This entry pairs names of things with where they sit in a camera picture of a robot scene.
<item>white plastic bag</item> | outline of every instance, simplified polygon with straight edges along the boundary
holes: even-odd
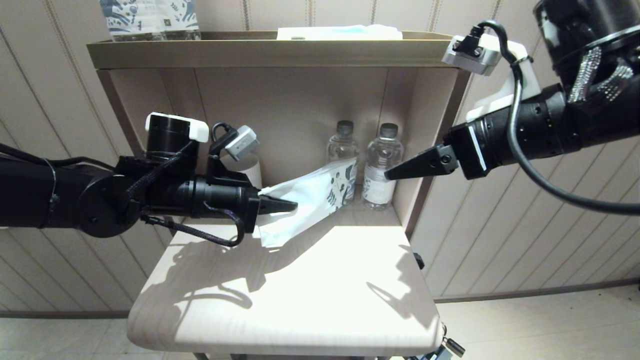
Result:
[[[259,215],[256,224],[263,247],[281,247],[294,236],[342,207],[356,158],[334,161],[297,179],[262,189],[269,195],[298,203],[296,211]]]

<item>baseboard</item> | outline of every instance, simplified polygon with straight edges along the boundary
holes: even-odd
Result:
[[[562,294],[562,293],[573,293],[576,291],[615,288],[616,286],[634,285],[639,283],[640,283],[640,278],[635,278],[635,279],[599,282],[596,284],[563,286],[562,288],[511,291],[506,293],[489,293],[489,294],[478,294],[478,295],[460,295],[460,296],[451,296],[451,297],[433,297],[433,300],[436,302],[436,304],[443,304],[447,302],[513,299],[518,297],[553,295],[553,294]]]
[[[0,311],[0,318],[23,319],[126,319],[128,311],[77,311],[41,313],[36,311]]]

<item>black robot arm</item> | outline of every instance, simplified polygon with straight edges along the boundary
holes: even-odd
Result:
[[[228,171],[220,161],[223,149],[239,158],[257,145],[255,133],[248,127],[239,132],[221,124],[225,134],[213,136],[207,174],[196,175],[198,141],[190,137],[192,127],[203,124],[199,123],[151,114],[146,157],[122,156],[115,168],[88,158],[40,159],[0,144],[0,153],[11,156],[0,158],[0,199],[4,202],[0,226],[75,228],[107,238],[142,219],[235,246],[245,233],[253,232],[258,214],[297,208],[294,202],[259,195],[245,174]],[[80,164],[87,162],[93,165]],[[161,218],[163,215],[231,218],[238,234],[234,240],[221,239],[174,224]]]
[[[465,177],[476,179],[517,162],[561,200],[595,211],[640,215],[640,204],[600,202],[559,189],[529,162],[640,134],[640,4],[543,0],[534,14],[563,84],[521,101],[521,60],[508,51],[504,28],[493,20],[478,24],[454,51],[478,57],[482,29],[492,28],[513,71],[512,106],[452,127],[443,143],[390,169],[387,178],[447,175],[459,162]]]

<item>wall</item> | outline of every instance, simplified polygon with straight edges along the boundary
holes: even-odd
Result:
[[[96,2],[0,2],[0,142],[48,158],[90,155],[114,163],[131,153],[86,52],[85,44],[108,38]],[[531,15],[534,3],[196,0],[196,10],[201,27],[212,31],[375,22],[458,34],[495,18],[527,46],[547,85],[556,79]],[[502,64],[490,78],[474,77],[463,107],[498,89],[506,74]],[[583,195],[637,200],[635,139],[537,164]],[[433,295],[454,297],[638,277],[637,225],[563,205],[516,167],[504,167],[478,181],[461,172],[436,179],[412,243],[429,265]],[[143,224],[112,239],[0,231],[0,311],[126,310],[169,241],[163,229]]]

